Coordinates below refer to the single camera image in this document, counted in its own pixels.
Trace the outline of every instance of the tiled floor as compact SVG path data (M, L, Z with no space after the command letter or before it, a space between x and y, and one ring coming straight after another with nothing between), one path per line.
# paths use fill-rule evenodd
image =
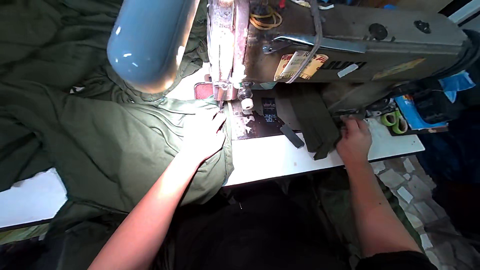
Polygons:
M444 209L432 199L436 187L415 156L372 163L375 174L398 197L413 227L420 234L430 261L439 270L480 269L480 255L461 237L426 233L425 227L460 235Z

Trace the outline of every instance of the black label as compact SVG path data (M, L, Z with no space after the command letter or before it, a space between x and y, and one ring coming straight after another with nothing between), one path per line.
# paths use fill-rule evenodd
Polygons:
M364 67L367 62L331 61L321 66L320 69L343 70L352 64L357 64L359 67L357 70L359 70Z
M276 104L275 98L262 98L262 107L264 110L264 118L267 123L276 123Z

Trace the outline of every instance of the scissors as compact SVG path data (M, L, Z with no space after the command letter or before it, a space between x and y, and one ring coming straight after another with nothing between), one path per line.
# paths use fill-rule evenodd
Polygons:
M382 124L386 126L391 126L393 132L396 134L403 134L408 130L407 120L403 118L402 114L398 109L394 112L389 112L381 117Z

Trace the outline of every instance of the metal bracket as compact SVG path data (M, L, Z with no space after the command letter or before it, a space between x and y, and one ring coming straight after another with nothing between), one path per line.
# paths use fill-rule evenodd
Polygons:
M315 36L306 36L306 35L281 35L272 39L272 42L263 47L263 52L265 54L270 54L276 52L279 49L286 48L293 44L313 46L315 41ZM324 37L320 45L324 49L334 49L355 53L365 53L367 51L367 45L363 43L356 43L350 41L343 41L338 39L331 39Z

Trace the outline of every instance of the hand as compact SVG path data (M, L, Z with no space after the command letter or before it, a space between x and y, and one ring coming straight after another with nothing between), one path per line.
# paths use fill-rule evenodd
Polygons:
M199 110L184 125L185 137L182 153L202 163L217 153L225 142L225 134L220 130L226 116L218 109Z
M368 162L368 151L372 145L372 135L365 121L353 116L343 118L342 139L336 145L336 151L345 165Z

